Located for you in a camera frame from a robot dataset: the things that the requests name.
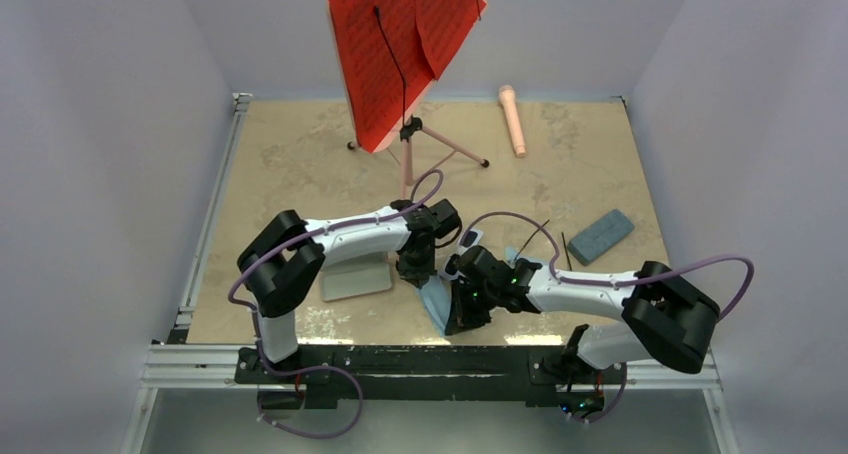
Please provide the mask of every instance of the microphone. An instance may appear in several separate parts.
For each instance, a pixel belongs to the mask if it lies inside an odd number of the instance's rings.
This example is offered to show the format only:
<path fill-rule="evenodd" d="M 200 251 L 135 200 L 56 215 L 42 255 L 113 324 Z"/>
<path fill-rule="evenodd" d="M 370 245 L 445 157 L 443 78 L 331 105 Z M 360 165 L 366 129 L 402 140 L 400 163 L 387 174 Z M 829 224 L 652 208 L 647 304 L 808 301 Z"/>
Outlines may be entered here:
<path fill-rule="evenodd" d="M 518 120 L 518 109 L 515 107 L 515 90 L 509 85 L 501 86 L 498 98 L 506 114 L 506 124 L 509 126 L 515 157 L 522 158 L 527 155 L 527 152 L 524 149 L 524 133 L 521 131 L 521 122 Z"/>

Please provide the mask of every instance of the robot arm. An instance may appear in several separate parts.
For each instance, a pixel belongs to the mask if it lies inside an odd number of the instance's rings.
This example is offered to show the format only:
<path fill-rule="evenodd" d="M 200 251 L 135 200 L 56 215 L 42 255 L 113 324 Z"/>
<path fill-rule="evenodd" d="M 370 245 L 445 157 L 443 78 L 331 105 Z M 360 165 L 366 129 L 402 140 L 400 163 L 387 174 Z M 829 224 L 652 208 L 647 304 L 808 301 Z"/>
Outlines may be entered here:
<path fill-rule="evenodd" d="M 301 219 L 293 210 L 277 215 L 238 257 L 238 268 L 245 272 L 277 246 L 309 231 L 324 229 L 292 245 L 289 259 L 282 255 L 259 266 L 248 276 L 245 286 L 256 299 L 258 329 L 263 351 L 272 363 L 297 351 L 295 308 L 309 292 L 322 267 L 366 254 L 395 251 L 396 268 L 401 279 L 420 286 L 436 273 L 435 241 L 461 228 L 459 214 L 443 199 L 432 207 L 421 206 L 403 216 L 380 221 L 412 205 L 395 201 L 377 211 L 334 220 Z M 331 225 L 353 219 L 373 219 L 329 230 Z"/>
<path fill-rule="evenodd" d="M 455 266 L 461 274 L 452 281 L 452 309 L 446 334 L 480 327 L 491 320 L 488 311 L 569 311 L 607 317 L 605 326 L 579 326 L 559 361 L 548 367 L 584 363 L 603 370 L 616 362 L 656 359 L 672 369 L 700 372 L 718 322 L 719 307 L 683 278 L 635 287 L 613 287 L 624 281 L 652 277 L 670 269 L 648 261 L 639 271 L 591 274 L 558 271 L 552 276 L 539 263 L 518 259 L 514 267 L 482 246 L 464 250 Z M 559 281 L 604 280 L 610 286 L 587 286 Z"/>

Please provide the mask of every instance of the tripod stand leg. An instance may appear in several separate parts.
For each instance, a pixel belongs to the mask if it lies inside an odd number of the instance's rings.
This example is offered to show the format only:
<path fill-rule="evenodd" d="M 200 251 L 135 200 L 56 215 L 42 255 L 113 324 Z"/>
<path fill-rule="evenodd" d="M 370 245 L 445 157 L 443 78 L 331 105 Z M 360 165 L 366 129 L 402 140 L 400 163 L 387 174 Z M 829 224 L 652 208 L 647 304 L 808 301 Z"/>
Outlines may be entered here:
<path fill-rule="evenodd" d="M 463 154 L 463 155 L 467 156 L 468 158 L 473 159 L 477 164 L 480 164 L 483 167 L 489 167 L 489 161 L 487 159 L 483 159 L 482 157 L 474 154 L 473 152 L 469 151 L 468 149 L 466 149 L 466 148 L 460 146 L 459 144 L 451 141 L 447 137 L 445 137 L 445 136 L 439 134 L 438 132 L 430 129 L 429 127 L 426 127 L 426 126 L 422 127 L 421 132 L 423 132 L 424 134 L 427 134 L 428 136 L 430 136 L 433 139 L 441 142 L 442 144 L 450 147 L 451 149 L 455 150 L 456 152 L 459 152 L 460 154 Z"/>
<path fill-rule="evenodd" d="M 412 175 L 412 143 L 410 140 L 401 140 L 403 154 L 400 157 L 400 198 L 406 199 L 406 187 L 415 184 Z"/>

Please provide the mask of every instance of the red sheet music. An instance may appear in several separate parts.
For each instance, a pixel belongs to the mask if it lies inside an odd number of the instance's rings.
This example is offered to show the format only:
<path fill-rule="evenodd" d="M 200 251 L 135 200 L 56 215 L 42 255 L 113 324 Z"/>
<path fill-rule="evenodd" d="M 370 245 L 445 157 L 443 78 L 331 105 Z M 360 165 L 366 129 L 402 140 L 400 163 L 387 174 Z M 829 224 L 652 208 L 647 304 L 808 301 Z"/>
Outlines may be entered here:
<path fill-rule="evenodd" d="M 368 152 L 439 78 L 474 22 L 475 0 L 328 0 L 356 139 Z M 485 7 L 483 0 L 479 8 Z M 379 8 L 380 23 L 374 13 Z M 397 59 L 406 79 L 392 59 Z"/>
<path fill-rule="evenodd" d="M 415 0 L 418 33 L 436 79 L 442 77 L 485 7 L 484 0 Z"/>
<path fill-rule="evenodd" d="M 433 80 L 415 27 L 415 0 L 329 3 L 356 139 L 366 151 L 374 152 L 404 109 L 403 81 L 391 54 L 406 78 L 407 106 Z M 385 39 L 375 6 L 380 11 Z"/>

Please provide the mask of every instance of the blue eraser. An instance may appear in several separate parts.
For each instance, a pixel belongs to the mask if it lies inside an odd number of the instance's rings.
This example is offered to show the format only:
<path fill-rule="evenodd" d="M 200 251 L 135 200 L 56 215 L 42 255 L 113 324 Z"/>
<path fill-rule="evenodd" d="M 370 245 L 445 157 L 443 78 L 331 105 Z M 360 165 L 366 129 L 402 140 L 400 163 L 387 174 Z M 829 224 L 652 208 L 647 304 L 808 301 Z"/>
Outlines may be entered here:
<path fill-rule="evenodd" d="M 613 209 L 574 236 L 568 243 L 568 252 L 587 266 L 633 232 L 633 227 L 627 216 Z"/>
<path fill-rule="evenodd" d="M 445 337 L 445 327 L 448 325 L 448 318 L 450 317 L 451 295 L 442 283 L 442 278 L 430 276 L 430 280 L 420 289 L 416 289 L 415 292 L 421 298 L 424 310 L 430 315 L 430 320 L 433 322 L 436 332 Z"/>

